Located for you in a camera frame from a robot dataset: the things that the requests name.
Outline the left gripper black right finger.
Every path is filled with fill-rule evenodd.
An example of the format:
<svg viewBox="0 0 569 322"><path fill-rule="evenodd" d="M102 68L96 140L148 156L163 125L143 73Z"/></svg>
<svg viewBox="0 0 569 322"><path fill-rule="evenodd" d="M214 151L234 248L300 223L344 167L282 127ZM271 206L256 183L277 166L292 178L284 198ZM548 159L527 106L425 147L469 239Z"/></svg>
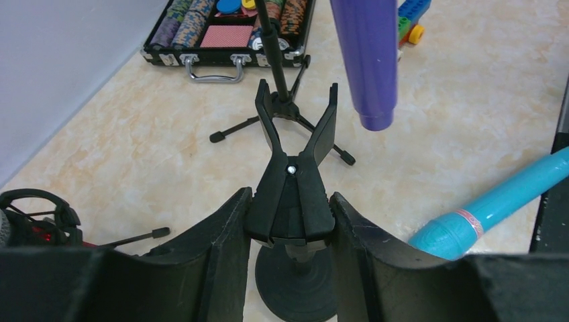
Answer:
<svg viewBox="0 0 569 322"><path fill-rule="evenodd" d="M566 254L447 261L363 217L339 193L331 241L339 321L567 321Z"/></svg>

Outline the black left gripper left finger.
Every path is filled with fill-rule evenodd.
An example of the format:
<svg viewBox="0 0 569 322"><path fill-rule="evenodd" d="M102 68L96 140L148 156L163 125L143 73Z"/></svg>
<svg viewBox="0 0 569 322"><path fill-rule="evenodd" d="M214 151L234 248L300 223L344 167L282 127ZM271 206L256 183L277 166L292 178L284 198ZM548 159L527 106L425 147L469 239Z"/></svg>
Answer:
<svg viewBox="0 0 569 322"><path fill-rule="evenodd" d="M2 321L242 321L252 190L132 256L106 247L1 249Z"/></svg>

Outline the black round base stand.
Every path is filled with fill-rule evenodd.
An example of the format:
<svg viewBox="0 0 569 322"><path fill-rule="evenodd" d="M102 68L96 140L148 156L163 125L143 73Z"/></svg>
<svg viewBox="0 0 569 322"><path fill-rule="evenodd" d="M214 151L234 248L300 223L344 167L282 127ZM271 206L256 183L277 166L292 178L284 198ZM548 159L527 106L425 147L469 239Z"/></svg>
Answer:
<svg viewBox="0 0 569 322"><path fill-rule="evenodd" d="M327 321L337 311L329 243L335 227L319 165L333 148L338 87L304 150L287 155L272 120L270 89L261 80L255 105L271 157L245 217L262 245L255 266L260 297L284 321Z"/></svg>

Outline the shock mount tripod stand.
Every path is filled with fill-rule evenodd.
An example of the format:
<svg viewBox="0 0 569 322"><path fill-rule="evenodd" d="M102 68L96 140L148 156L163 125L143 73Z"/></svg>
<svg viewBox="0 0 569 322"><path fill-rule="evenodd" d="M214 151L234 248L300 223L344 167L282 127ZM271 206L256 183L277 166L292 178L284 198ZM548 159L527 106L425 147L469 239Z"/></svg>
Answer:
<svg viewBox="0 0 569 322"><path fill-rule="evenodd" d="M42 199L53 204L50 211L26 213L13 203ZM83 246L96 248L83 239L81 220L67 201L41 189L14 189L1 193L1 247Z"/></svg>

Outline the red glitter microphone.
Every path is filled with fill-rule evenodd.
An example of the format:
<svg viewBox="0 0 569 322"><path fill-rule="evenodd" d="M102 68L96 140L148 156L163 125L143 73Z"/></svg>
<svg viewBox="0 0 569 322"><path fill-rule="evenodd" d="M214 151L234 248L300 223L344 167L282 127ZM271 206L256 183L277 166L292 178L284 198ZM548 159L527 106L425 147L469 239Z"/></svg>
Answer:
<svg viewBox="0 0 569 322"><path fill-rule="evenodd" d="M15 211L4 210L1 247L94 246L83 240L83 232L79 229L81 221L75 211L53 213L53 216L52 219L45 217L36 220Z"/></svg>

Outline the purple toy microphone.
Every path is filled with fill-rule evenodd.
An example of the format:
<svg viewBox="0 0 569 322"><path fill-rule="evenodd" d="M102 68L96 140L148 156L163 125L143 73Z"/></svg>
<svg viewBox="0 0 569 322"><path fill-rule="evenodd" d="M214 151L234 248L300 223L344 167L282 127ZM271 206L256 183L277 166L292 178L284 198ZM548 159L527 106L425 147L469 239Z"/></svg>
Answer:
<svg viewBox="0 0 569 322"><path fill-rule="evenodd" d="M365 129L382 131L397 104L397 2L330 3L353 106Z"/></svg>

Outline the cyan toy microphone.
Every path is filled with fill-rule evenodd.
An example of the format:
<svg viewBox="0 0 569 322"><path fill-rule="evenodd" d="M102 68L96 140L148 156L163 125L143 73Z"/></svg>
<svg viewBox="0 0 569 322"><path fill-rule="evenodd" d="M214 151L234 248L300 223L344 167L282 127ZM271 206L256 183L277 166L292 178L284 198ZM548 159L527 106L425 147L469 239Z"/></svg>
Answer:
<svg viewBox="0 0 569 322"><path fill-rule="evenodd" d="M439 258L456 260L487 231L567 177L568 148L562 148L467 205L432 219L408 244Z"/></svg>

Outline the red white chip stack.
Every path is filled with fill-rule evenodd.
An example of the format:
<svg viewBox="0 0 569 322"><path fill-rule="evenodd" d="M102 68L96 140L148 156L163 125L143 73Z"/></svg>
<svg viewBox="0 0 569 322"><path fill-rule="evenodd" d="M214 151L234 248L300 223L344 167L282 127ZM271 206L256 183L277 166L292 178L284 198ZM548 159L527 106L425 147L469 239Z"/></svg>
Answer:
<svg viewBox="0 0 569 322"><path fill-rule="evenodd" d="M263 43L261 40L261 35L265 30L264 25L271 23L276 32L280 31L280 19L284 5L285 1L267 0L265 1L264 7L258 9L260 15L257 16L257 19L253 25L253 30L248 41L249 48L256 51L262 49Z"/></svg>

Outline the red playing card deck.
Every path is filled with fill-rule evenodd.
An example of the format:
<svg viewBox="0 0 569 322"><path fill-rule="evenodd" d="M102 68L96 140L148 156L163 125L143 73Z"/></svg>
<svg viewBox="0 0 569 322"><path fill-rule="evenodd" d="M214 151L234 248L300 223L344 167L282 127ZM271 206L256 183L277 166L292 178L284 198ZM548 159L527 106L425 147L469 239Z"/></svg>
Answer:
<svg viewBox="0 0 569 322"><path fill-rule="evenodd" d="M243 48L248 46L252 25L211 25L200 43L201 48Z"/></svg>

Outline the purple chip stack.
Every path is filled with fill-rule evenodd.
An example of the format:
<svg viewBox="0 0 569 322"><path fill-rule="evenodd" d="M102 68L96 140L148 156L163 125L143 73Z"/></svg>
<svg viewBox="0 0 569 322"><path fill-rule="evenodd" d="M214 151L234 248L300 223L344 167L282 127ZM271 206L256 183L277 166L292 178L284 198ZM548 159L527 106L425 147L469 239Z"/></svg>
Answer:
<svg viewBox="0 0 569 322"><path fill-rule="evenodd" d="M158 29L150 40L151 48L166 48L171 45L171 42L185 18L191 0L174 0L166 9L166 15L160 22Z"/></svg>

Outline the yellow toy wheel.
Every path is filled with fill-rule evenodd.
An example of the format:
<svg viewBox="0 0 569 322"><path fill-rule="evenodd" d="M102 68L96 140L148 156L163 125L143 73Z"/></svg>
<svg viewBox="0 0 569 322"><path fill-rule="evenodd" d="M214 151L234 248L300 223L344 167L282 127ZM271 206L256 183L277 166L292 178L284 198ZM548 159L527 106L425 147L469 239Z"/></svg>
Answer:
<svg viewBox="0 0 569 322"><path fill-rule="evenodd" d="M413 26L413 28L411 29L411 31L409 32L409 37L408 37L408 43L413 44L413 45L417 45L418 43L420 43L423 34L425 32L425 28L420 25L420 24L416 24Z"/></svg>

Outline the green toy brick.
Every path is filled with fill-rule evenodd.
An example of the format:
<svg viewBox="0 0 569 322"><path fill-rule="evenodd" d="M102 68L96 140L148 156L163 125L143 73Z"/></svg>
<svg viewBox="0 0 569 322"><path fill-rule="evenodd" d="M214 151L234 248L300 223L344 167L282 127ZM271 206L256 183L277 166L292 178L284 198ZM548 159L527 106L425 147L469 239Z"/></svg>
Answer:
<svg viewBox="0 0 569 322"><path fill-rule="evenodd" d="M398 17L398 42L401 42L411 28L411 21L407 17Z"/></svg>

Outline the blue round dealer chip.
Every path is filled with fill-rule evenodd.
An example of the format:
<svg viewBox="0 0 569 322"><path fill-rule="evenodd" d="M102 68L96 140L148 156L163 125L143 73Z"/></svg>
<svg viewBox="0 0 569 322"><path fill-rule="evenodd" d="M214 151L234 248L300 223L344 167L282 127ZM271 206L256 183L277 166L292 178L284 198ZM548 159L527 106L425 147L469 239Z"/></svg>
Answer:
<svg viewBox="0 0 569 322"><path fill-rule="evenodd" d="M221 14L232 14L240 10L242 3L240 0L218 0L216 9Z"/></svg>

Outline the blue toy brick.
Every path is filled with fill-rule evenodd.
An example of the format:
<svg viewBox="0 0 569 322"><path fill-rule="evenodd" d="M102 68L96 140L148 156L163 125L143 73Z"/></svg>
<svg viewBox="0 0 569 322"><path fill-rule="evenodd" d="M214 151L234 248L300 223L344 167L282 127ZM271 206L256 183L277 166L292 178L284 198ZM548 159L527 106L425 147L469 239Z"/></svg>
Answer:
<svg viewBox="0 0 569 322"><path fill-rule="evenodd" d="M398 16L417 23L431 5L431 0L404 0L398 8Z"/></svg>

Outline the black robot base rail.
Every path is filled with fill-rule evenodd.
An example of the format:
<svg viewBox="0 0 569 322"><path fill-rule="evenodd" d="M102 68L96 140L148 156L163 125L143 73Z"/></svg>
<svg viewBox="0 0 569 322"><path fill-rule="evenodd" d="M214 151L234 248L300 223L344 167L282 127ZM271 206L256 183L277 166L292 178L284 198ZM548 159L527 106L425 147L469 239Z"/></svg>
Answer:
<svg viewBox="0 0 569 322"><path fill-rule="evenodd" d="M568 87L565 87L552 152L568 147ZM541 196L529 252L568 252L568 179Z"/></svg>

